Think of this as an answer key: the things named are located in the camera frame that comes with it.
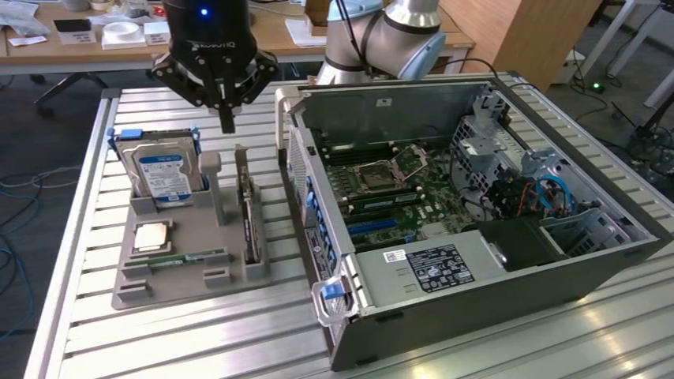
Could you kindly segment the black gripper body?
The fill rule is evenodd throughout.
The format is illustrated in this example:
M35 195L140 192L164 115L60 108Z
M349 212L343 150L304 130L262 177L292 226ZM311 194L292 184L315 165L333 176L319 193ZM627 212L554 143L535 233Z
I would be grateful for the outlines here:
M170 28L168 52L191 72L190 77L206 78L207 66L219 83L227 106L227 74L235 82L246 80L252 71L258 42L250 25L246 1L164 1Z

